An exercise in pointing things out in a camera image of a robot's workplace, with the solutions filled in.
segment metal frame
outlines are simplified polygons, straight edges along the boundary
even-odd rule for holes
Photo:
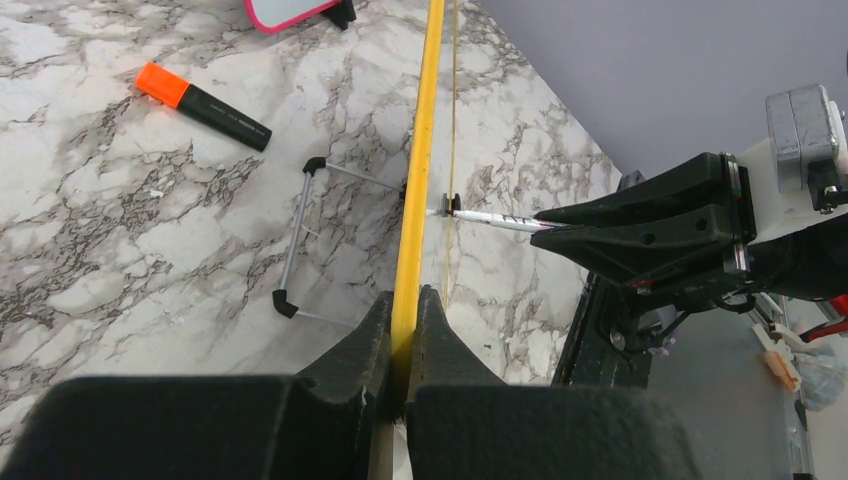
[[[389,190],[394,190],[398,192],[401,196],[404,195],[406,189],[403,186],[393,185],[378,178],[365,175],[364,173],[351,170],[341,165],[330,163],[324,157],[310,158],[303,166],[303,173],[305,177],[303,179],[303,189],[300,192],[300,205],[298,205],[297,207],[297,214],[295,216],[294,221],[294,233],[292,233],[291,243],[289,244],[289,249],[286,254],[286,265],[283,268],[283,275],[280,278],[280,286],[272,293],[274,309],[277,310],[277,312],[279,312],[281,315],[288,318],[294,318],[295,315],[300,315],[302,317],[311,318],[313,320],[320,320],[322,322],[332,323],[334,325],[341,325],[344,327],[353,328],[355,327],[355,325],[345,322],[344,320],[327,317],[318,313],[307,312],[288,301],[288,291],[286,290],[286,285],[288,284],[289,276],[291,275],[292,265],[294,264],[294,251],[297,248],[298,239],[300,238],[300,231],[303,229],[303,216],[306,211],[306,204],[307,202],[309,202],[309,193],[312,189],[312,180],[315,178],[315,172],[322,168],[326,168],[330,171],[344,173],[360,180],[365,180],[367,182],[380,185],[381,187],[385,187]]]

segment yellow stick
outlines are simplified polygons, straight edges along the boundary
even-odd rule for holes
[[[418,320],[418,294],[421,277],[421,248],[427,213],[427,183],[430,175],[430,150],[433,145],[433,121],[436,109],[436,83],[439,76],[439,50],[445,0],[431,0],[421,61],[421,83],[412,132],[409,176],[398,252],[395,297],[392,306],[392,390],[405,398],[409,387],[412,334]]]

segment orange object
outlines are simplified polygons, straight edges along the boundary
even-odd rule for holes
[[[177,108],[189,83],[155,63],[148,62],[135,77],[135,86],[144,93]]]

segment gray wall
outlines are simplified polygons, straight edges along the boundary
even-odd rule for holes
[[[848,0],[480,0],[623,172],[768,136],[765,97],[848,110]]]

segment black stand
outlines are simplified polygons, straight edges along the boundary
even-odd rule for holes
[[[353,9],[353,0],[342,0],[340,3],[324,10],[321,15],[329,18],[339,30],[347,30],[348,23],[356,20],[356,10]]]

